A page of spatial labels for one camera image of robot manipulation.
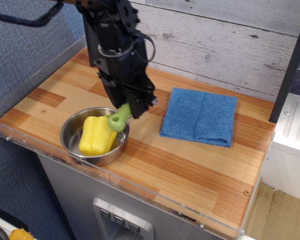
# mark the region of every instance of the button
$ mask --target button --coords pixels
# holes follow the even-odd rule
[[[121,226],[124,226],[124,225],[126,225],[125,224],[125,220],[123,220],[121,217],[118,217],[118,216],[114,216],[114,221],[117,223],[117,224],[119,224],[119,225],[121,225]]]
[[[134,231],[135,233],[140,233],[140,227],[129,222],[129,229]]]
[[[107,218],[107,219],[110,219],[110,218],[111,218],[111,217],[110,217],[110,213],[107,212],[106,210],[103,210],[103,209],[100,208],[100,213],[101,213],[102,216],[104,216],[104,217]]]

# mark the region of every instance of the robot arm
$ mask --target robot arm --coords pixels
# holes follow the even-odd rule
[[[157,104],[155,86],[146,75],[147,35],[136,30],[138,11],[128,0],[54,0],[47,14],[26,20],[0,14],[0,20],[30,27],[42,27],[64,3],[77,7],[83,16],[89,61],[99,69],[99,77],[115,108],[128,103],[133,118]]]

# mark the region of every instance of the wooden countertop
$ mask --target wooden countertop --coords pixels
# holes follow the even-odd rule
[[[118,160],[91,167],[65,153],[60,130],[83,109],[113,108],[97,71],[83,49],[0,119],[1,134],[95,178],[113,173],[116,188],[138,192],[185,221],[234,239],[275,129],[268,122],[274,104],[148,68],[159,104],[129,122],[127,148]],[[238,97],[232,147],[159,136],[173,87]]]

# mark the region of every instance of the blue fabric wall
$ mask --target blue fabric wall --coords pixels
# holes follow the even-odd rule
[[[0,0],[0,13],[33,20],[54,4]],[[42,28],[0,21],[0,117],[83,48],[84,34],[82,16],[67,4]],[[37,239],[71,239],[37,155],[1,137],[0,209],[26,223]]]

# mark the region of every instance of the light wood floor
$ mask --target light wood floor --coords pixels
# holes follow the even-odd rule
[[[255,240],[300,240],[300,199],[261,183],[246,235]]]

